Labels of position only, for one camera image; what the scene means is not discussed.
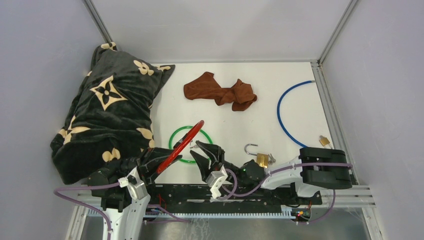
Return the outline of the green lock keys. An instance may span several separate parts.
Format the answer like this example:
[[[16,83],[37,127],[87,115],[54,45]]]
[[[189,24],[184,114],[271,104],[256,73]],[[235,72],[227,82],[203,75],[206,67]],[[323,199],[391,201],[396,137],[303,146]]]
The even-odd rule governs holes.
[[[197,145],[197,143],[195,142],[195,141],[191,141],[190,143],[189,143],[189,148],[190,149],[197,149],[199,146]]]

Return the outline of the red cable lock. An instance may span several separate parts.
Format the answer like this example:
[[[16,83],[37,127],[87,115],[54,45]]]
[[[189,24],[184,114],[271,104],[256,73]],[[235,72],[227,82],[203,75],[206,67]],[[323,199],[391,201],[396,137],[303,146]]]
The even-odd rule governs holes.
[[[177,156],[184,150],[184,148],[190,143],[190,141],[198,134],[198,132],[202,129],[204,126],[205,121],[200,120],[197,124],[195,124],[192,129],[182,138],[180,141],[180,144],[175,147],[173,150],[174,152],[164,161],[162,162],[156,172],[159,173],[160,169],[166,168],[168,165],[174,162],[176,160]]]

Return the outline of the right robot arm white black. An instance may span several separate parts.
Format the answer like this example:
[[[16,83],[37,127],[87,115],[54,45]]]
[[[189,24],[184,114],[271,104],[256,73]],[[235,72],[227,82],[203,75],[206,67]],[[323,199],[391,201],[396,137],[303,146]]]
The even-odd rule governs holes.
[[[321,190],[346,190],[353,186],[352,164],[339,149],[303,147],[292,160],[262,167],[254,159],[238,167],[225,160],[225,151],[216,144],[196,141],[198,149],[190,151],[199,168],[201,179],[209,186],[213,199],[247,197],[259,189],[276,190],[283,185],[289,189],[289,199],[302,204]]]

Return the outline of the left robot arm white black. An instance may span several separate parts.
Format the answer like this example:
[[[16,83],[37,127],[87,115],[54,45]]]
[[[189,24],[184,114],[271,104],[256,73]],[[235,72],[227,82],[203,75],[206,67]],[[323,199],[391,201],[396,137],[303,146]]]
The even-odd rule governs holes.
[[[128,240],[140,236],[148,204],[157,198],[152,187],[159,166],[173,153],[161,147],[143,150],[139,156],[113,159],[91,173],[87,184],[100,198],[104,240]]]

